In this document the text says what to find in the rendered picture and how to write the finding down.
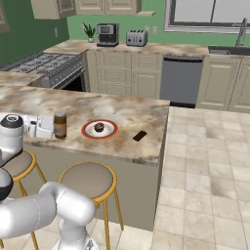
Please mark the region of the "red-rimmed white plate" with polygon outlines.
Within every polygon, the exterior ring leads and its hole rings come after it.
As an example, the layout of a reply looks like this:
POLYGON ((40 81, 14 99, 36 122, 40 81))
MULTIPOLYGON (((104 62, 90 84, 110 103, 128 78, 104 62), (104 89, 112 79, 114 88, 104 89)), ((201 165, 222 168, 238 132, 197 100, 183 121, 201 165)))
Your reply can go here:
POLYGON ((93 120, 83 125, 81 129, 81 133, 84 137, 88 139, 100 140, 106 139, 108 137, 113 136, 118 130, 118 126, 116 123, 106 119, 93 120), (103 122, 104 130, 100 133, 96 132, 94 126, 98 122, 103 122))

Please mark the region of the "white-framed window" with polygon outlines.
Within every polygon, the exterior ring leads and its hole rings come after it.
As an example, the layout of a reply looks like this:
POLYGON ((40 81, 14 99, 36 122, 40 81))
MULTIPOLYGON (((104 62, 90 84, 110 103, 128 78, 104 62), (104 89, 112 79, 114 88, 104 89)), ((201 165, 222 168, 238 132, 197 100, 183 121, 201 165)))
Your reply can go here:
POLYGON ((164 30, 237 33, 244 18, 250 31, 250 0, 166 0, 164 30))

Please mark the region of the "dark chocolate bar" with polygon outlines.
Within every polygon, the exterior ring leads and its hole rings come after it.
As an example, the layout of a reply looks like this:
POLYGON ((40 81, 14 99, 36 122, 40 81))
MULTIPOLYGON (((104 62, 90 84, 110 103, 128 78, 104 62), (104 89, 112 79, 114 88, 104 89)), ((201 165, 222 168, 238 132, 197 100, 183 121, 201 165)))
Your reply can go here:
POLYGON ((133 137, 133 140, 136 141, 136 142, 139 142, 145 136, 146 136, 146 131, 140 131, 138 134, 136 134, 133 137))

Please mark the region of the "beige base cupboards under sink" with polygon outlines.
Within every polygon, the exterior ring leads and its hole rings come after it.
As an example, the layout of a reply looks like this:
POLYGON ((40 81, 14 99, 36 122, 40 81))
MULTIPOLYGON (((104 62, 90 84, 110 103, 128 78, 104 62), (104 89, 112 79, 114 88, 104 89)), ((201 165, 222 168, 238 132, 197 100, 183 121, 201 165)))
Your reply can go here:
POLYGON ((250 114, 250 56, 206 57, 196 106, 250 114))

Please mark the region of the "grey dishwasher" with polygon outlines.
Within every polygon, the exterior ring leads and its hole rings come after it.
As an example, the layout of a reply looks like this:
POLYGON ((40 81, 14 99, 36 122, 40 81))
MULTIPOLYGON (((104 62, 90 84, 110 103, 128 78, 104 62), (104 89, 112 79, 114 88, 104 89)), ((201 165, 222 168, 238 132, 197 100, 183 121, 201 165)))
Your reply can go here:
POLYGON ((195 108, 202 66, 202 57, 164 56, 159 99, 195 108))

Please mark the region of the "steel gas stove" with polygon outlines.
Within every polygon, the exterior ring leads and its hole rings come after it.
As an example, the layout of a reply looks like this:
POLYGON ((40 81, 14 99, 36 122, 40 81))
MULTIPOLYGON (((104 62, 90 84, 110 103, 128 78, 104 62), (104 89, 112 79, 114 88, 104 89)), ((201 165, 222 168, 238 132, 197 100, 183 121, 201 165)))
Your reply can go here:
POLYGON ((81 55, 37 52, 0 67, 0 71, 41 74, 41 88, 85 92, 81 55))

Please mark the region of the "silver toaster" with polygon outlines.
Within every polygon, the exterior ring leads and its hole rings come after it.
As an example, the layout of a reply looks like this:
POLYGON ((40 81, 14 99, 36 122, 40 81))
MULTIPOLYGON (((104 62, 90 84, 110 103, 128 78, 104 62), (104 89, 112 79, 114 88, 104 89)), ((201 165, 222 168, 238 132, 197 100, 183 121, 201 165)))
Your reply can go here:
POLYGON ((129 30, 126 33, 126 45, 134 47, 143 47, 147 43, 147 31, 144 30, 129 30))

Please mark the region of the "beige wall cupboards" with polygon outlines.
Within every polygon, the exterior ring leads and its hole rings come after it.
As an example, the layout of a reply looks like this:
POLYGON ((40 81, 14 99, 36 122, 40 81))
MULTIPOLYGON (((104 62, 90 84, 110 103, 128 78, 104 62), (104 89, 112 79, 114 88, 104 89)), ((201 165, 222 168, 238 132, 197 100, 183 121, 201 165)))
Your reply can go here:
POLYGON ((142 0, 30 0, 38 20, 59 20, 71 16, 133 16, 142 10, 142 0))

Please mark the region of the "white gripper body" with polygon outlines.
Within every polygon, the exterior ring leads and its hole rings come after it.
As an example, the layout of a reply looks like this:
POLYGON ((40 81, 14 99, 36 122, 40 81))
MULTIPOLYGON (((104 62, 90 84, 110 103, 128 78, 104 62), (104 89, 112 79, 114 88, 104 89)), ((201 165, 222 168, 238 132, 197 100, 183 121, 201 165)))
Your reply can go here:
POLYGON ((36 137, 50 139, 54 135, 54 116, 39 115, 37 119, 36 137))

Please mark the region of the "yellow-legged round stool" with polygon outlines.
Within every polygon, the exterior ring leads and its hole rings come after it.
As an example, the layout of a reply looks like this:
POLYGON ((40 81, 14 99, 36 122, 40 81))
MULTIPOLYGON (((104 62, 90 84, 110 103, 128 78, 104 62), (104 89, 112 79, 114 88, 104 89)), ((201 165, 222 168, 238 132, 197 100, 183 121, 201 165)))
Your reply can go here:
POLYGON ((18 187, 21 197, 27 196, 21 180, 28 176, 34 169, 37 170, 42 182, 44 184, 47 183, 43 172, 38 165, 36 155, 29 150, 24 149, 20 155, 5 165, 5 169, 11 174, 15 185, 18 187))
POLYGON ((80 162, 67 167, 59 176, 59 183, 91 198, 96 207, 104 209, 105 248, 110 250, 107 200, 113 194, 119 224, 124 229, 119 199, 117 177, 114 170, 100 162, 80 162))

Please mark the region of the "beige base cupboards with drawers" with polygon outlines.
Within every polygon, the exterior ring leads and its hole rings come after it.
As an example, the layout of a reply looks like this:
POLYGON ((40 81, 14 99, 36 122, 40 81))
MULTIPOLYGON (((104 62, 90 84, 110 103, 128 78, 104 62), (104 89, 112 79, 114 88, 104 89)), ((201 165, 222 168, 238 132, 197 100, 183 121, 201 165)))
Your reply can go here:
POLYGON ((158 99, 163 58, 156 53, 89 50, 89 91, 116 96, 158 99))

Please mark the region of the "black coffee machine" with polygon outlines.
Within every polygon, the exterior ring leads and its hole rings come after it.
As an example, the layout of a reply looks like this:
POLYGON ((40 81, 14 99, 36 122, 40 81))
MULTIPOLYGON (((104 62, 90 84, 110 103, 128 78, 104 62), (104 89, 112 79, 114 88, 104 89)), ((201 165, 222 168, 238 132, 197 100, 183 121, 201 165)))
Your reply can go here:
POLYGON ((98 47, 115 47, 119 44, 118 23, 99 23, 97 34, 99 35, 98 47))

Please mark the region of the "dark sink basin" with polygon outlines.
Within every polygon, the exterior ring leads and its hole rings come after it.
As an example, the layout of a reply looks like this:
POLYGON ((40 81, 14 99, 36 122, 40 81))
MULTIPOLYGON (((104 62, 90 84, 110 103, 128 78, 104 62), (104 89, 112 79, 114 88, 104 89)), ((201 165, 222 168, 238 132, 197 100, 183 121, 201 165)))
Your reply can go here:
POLYGON ((209 46, 210 54, 250 56, 250 47, 209 46))

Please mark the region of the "steel tap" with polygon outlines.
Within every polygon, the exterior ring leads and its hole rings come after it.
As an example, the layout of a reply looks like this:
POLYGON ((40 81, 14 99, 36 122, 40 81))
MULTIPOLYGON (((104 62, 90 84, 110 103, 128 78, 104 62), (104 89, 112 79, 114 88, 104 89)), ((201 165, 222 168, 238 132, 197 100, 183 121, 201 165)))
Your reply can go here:
POLYGON ((247 19, 244 18, 241 27, 238 32, 238 37, 236 39, 235 47, 239 48, 240 46, 244 45, 244 40, 245 40, 245 34, 246 34, 246 28, 247 28, 247 19))

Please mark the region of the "green potted plant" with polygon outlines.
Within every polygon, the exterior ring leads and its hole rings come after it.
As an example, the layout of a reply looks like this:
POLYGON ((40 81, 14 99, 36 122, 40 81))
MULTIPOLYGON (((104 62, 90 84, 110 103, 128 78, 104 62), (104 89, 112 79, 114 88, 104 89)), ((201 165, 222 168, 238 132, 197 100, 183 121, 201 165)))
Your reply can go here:
POLYGON ((83 29, 86 35, 88 36, 88 42, 93 43, 94 42, 94 35, 96 32, 96 29, 89 24, 84 23, 83 24, 83 29))

